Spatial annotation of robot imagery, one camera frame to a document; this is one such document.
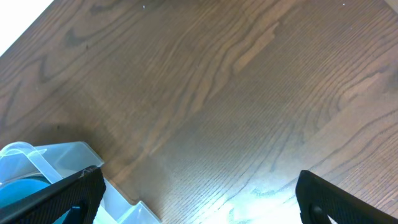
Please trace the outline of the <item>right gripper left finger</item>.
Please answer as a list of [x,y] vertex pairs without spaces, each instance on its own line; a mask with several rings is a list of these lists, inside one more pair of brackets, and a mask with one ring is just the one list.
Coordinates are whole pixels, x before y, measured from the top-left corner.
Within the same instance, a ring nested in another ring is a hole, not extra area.
[[1,209],[1,223],[92,224],[106,185],[99,167],[89,166]]

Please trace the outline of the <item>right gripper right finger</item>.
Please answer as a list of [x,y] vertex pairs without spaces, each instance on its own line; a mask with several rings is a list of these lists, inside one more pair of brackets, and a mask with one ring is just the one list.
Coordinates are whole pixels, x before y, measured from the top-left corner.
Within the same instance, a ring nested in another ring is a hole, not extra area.
[[365,203],[309,170],[302,170],[295,187],[303,224],[397,223],[397,218]]

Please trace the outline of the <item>clear plastic storage bin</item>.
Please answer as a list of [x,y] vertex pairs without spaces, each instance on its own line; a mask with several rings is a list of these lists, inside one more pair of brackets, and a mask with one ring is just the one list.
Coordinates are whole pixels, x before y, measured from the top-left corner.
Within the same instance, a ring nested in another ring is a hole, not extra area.
[[[1,149],[1,186],[27,177],[44,177],[52,185],[86,167],[103,164],[102,158],[82,141],[46,146],[14,142]],[[94,223],[161,222],[144,202],[131,205],[107,180],[104,182],[106,190]]]

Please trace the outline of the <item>dark blue bowl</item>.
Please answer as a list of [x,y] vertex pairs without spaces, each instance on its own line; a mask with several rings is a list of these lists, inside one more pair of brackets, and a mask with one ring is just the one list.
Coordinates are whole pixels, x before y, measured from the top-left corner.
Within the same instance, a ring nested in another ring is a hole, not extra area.
[[33,217],[27,217],[26,220],[7,220],[8,212],[4,209],[12,204],[19,203],[21,200],[40,192],[51,186],[51,183],[44,177],[27,177],[12,180],[8,184],[1,186],[1,223],[36,223]]

